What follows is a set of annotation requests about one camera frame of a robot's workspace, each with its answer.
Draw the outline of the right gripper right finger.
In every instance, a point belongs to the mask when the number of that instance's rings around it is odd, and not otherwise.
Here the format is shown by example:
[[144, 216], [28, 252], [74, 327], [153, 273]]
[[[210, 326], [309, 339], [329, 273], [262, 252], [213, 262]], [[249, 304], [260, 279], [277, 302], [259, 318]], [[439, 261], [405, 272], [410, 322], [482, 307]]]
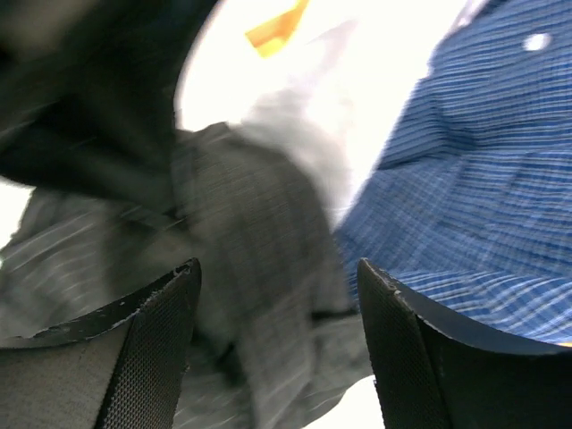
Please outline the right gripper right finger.
[[387, 428], [571, 426], [571, 350], [461, 315], [375, 267], [357, 291]]

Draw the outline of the black striped shirt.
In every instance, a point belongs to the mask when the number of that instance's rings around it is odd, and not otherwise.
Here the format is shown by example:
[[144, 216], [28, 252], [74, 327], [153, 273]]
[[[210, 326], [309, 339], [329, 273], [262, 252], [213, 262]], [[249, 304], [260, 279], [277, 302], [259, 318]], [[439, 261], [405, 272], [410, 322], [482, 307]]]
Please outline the black striped shirt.
[[369, 370], [322, 199], [280, 149], [174, 96], [212, 1], [4, 1], [1, 174], [32, 192], [1, 250], [1, 341], [196, 259], [169, 428], [302, 428]]

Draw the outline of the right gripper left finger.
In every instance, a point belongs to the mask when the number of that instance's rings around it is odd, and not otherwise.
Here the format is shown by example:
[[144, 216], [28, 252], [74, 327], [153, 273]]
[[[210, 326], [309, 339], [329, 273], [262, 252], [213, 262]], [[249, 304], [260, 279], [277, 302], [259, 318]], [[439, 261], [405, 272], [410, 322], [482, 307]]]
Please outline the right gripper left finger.
[[201, 288], [196, 259], [31, 337], [1, 341], [3, 428], [169, 428]]

